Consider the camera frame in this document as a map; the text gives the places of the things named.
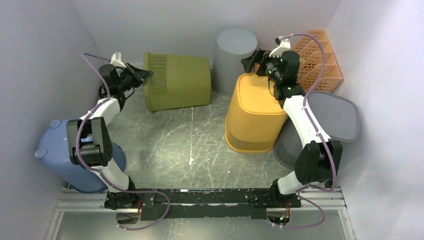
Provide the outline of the light grey plastic bin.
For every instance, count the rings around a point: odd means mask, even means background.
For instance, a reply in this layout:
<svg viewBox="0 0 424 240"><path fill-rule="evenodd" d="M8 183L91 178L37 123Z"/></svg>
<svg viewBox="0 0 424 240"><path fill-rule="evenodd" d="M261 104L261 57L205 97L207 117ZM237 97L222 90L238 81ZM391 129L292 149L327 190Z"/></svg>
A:
<svg viewBox="0 0 424 240"><path fill-rule="evenodd" d="M211 71L211 83L218 92L233 94L238 77L245 73L241 60L250 57L257 46L257 37L247 30L229 28L219 33Z"/></svg>

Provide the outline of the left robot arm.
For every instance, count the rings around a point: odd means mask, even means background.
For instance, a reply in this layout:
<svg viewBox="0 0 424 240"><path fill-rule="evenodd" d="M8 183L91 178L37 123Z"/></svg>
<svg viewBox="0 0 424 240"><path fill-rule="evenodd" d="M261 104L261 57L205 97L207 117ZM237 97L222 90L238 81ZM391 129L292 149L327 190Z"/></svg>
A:
<svg viewBox="0 0 424 240"><path fill-rule="evenodd" d="M109 63L102 65L98 74L103 85L98 89L97 104L86 115L66 124L69 158L73 165L92 172L106 185L105 208L139 207L142 201L134 182L114 160L108 124L123 110L128 99L125 93L144 85L154 73L129 63Z"/></svg>

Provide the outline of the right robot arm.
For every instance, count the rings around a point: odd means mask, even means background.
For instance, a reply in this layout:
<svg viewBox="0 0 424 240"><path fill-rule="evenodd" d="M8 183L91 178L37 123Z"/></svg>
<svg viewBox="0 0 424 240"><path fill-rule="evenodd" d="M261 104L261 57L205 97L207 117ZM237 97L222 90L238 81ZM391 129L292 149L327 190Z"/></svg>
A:
<svg viewBox="0 0 424 240"><path fill-rule="evenodd" d="M294 124L303 147L294 170L272 183L270 202L275 207L282 207L290 195L317 188L317 183L328 181L332 185L325 191L332 191L336 186L343 147L321 127L308 103L308 94L298 84L300 55L287 50L273 56L270 51L258 48L240 62L246 73L251 73L254 66L259 65L256 75L273 82L273 96Z"/></svg>

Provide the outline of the yellow mesh bin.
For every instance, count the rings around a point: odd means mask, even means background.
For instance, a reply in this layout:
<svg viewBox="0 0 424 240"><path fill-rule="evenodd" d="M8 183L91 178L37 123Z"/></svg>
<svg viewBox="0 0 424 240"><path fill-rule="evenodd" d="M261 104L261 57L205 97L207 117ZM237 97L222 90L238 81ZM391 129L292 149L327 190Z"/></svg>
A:
<svg viewBox="0 0 424 240"><path fill-rule="evenodd" d="M225 117L225 139L235 152L270 151L288 115L270 94L266 76L244 73L237 79Z"/></svg>

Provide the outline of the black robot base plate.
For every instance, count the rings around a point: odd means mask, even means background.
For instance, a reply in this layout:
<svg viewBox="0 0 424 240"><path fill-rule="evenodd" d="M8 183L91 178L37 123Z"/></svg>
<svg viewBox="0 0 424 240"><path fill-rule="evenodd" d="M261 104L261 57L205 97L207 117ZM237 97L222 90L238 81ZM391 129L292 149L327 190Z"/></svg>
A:
<svg viewBox="0 0 424 240"><path fill-rule="evenodd" d="M301 207L294 193L283 195L270 188L139 188L135 193L107 193L103 207L109 210L140 211L141 220L160 217L178 218L236 218L266 220L269 209Z"/></svg>

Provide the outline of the blue plastic bin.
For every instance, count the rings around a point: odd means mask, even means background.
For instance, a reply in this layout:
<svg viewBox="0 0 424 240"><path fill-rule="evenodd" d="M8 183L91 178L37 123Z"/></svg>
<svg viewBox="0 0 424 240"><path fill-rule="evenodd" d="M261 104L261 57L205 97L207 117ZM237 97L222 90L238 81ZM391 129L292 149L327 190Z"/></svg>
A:
<svg viewBox="0 0 424 240"><path fill-rule="evenodd" d="M61 179L82 193L128 190L126 155L111 141L103 117L58 120L39 140L35 156Z"/></svg>

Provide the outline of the dark grey mesh bin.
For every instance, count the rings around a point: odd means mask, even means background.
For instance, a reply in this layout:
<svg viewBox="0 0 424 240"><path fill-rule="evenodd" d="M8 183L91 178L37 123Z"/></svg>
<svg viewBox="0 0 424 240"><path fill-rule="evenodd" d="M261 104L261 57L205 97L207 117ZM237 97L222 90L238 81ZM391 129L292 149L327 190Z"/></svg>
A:
<svg viewBox="0 0 424 240"><path fill-rule="evenodd" d="M323 130L340 141L344 149L358 138L360 118L353 102L323 91L314 91L307 101ZM274 156L279 164L293 170L302 149L301 139L288 118L275 141Z"/></svg>

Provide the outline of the olive green mesh bin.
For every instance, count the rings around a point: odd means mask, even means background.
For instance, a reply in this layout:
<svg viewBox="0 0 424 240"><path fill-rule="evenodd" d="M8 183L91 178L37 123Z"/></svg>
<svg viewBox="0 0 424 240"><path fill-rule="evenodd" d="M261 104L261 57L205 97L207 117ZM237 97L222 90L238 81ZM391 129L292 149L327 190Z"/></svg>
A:
<svg viewBox="0 0 424 240"><path fill-rule="evenodd" d="M208 58L145 52L143 68L153 72L143 84L149 112L210 103L212 85Z"/></svg>

